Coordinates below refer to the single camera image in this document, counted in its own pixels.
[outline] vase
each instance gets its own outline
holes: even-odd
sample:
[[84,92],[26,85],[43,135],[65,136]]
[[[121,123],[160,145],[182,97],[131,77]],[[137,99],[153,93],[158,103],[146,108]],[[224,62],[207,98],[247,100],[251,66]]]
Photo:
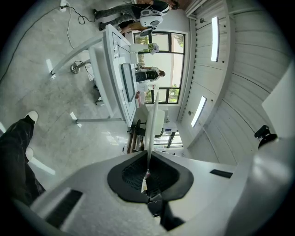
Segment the vase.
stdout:
[[144,49],[148,49],[148,44],[138,44],[138,43],[134,43],[130,45],[130,51],[132,51],[133,53],[137,53],[141,50]]

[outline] power strip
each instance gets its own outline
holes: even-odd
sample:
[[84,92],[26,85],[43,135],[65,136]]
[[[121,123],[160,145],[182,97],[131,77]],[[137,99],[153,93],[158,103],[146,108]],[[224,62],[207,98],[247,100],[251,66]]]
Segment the power strip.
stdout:
[[[69,2],[68,2],[68,1],[66,1],[66,0],[61,0],[61,1],[60,1],[59,6],[66,6],[66,5],[69,6]],[[64,7],[64,8],[60,8],[59,11],[60,11],[60,12],[65,12],[65,11],[66,11],[66,7]]]

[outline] gray floor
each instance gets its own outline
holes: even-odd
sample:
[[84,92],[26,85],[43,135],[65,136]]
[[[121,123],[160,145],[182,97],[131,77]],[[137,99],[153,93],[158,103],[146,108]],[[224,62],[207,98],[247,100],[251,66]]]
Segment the gray floor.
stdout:
[[[2,60],[9,61],[23,32],[42,14],[59,6],[59,2],[42,1],[23,18],[13,32]],[[120,1],[69,2],[79,13],[93,20],[93,8],[106,9]],[[69,36],[74,46],[100,33],[97,23],[80,25],[77,18],[72,11]],[[55,181],[84,165],[123,154],[122,149],[129,138],[124,123],[84,124],[81,128],[73,123],[71,112],[77,118],[106,118],[108,113],[105,107],[94,103],[98,92],[93,89],[93,81],[89,80],[85,69],[77,75],[70,72],[73,61],[51,79],[46,60],[50,59],[54,66],[72,50],[66,35],[68,20],[68,10],[61,13],[56,9],[37,22],[21,41],[0,84],[0,122],[4,127],[8,128],[30,110],[39,113],[30,147],[35,158],[56,171]],[[75,60],[87,58],[88,53],[82,53]],[[5,63],[2,63],[1,74],[4,70]]]

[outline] light fixture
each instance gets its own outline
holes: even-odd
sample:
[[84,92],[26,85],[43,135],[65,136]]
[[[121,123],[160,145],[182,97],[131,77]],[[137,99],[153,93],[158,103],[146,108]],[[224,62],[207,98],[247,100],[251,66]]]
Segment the light fixture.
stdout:
[[198,109],[195,112],[195,116],[194,116],[193,121],[191,123],[192,127],[194,127],[195,124],[197,124],[197,121],[199,120],[199,117],[201,115],[201,112],[203,111],[203,108],[205,106],[206,101],[207,101],[207,98],[202,96],[201,101],[200,101],[199,106],[198,106]]
[[218,60],[219,53],[219,21],[218,17],[212,18],[212,53],[211,61]]

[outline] hair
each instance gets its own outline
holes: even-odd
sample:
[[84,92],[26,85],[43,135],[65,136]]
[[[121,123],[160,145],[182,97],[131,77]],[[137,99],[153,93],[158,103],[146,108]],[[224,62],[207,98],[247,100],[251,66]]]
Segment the hair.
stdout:
[[165,71],[160,71],[159,75],[160,75],[160,76],[165,76],[165,75],[166,75],[166,74],[165,74]]
[[174,6],[172,6],[173,10],[177,10],[179,8],[179,2],[176,2],[175,0],[172,1],[174,3]]

